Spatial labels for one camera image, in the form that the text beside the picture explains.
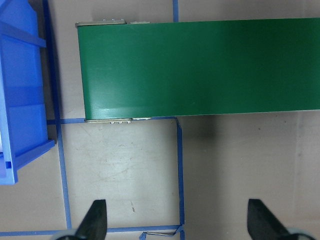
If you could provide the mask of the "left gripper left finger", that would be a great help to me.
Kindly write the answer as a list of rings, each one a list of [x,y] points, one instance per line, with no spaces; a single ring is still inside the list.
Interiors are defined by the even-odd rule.
[[[78,240],[104,240],[107,235],[105,199],[94,200],[74,236]]]

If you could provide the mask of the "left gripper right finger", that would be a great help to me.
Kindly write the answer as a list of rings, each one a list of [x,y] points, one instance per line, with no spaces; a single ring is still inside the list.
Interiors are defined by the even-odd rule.
[[[267,206],[255,198],[248,200],[247,231],[252,240],[280,240],[291,235]]]

